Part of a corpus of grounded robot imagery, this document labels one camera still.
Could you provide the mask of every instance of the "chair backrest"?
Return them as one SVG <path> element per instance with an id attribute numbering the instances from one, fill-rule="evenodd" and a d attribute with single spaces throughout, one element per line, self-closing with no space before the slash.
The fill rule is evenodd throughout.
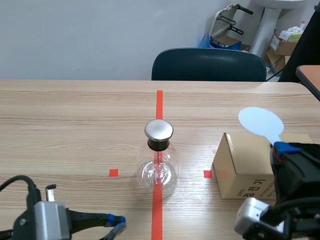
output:
<path id="1" fill-rule="evenodd" d="M 154 61 L 152 80 L 265 82 L 266 66 L 257 55 L 226 49 L 176 48 Z"/>

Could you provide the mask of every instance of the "glass bottle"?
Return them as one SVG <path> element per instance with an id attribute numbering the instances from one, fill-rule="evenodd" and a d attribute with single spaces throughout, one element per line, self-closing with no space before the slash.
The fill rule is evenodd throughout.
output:
<path id="1" fill-rule="evenodd" d="M 174 128 L 156 119 L 147 123 L 144 133 L 148 140 L 137 157 L 137 178 L 149 189 L 168 189 L 176 183 L 180 169 L 178 153 L 169 141 Z"/>

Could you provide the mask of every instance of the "blue gripper part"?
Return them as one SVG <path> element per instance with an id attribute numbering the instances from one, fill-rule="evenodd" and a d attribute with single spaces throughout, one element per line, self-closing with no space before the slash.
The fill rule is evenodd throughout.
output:
<path id="1" fill-rule="evenodd" d="M 284 153 L 299 153 L 304 151 L 300 147 L 291 146 L 289 143 L 283 141 L 276 141 L 273 146 L 279 148 L 277 151 L 279 158 L 281 158 L 281 155 Z"/>

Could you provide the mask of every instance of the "sink pedestal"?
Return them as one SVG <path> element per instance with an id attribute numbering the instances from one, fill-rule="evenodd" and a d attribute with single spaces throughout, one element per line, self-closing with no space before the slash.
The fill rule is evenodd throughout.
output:
<path id="1" fill-rule="evenodd" d="M 264 59 L 280 13 L 281 8 L 266 7 L 264 9 L 264 15 L 260 22 L 250 53 L 258 55 L 260 58 Z"/>

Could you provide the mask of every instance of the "metal lid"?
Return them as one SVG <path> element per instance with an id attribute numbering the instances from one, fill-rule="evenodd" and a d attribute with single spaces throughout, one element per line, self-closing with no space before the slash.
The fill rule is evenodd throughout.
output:
<path id="1" fill-rule="evenodd" d="M 172 125 L 162 119 L 156 119 L 145 125 L 144 133 L 148 139 L 154 142 L 164 142 L 169 140 L 174 134 Z"/>

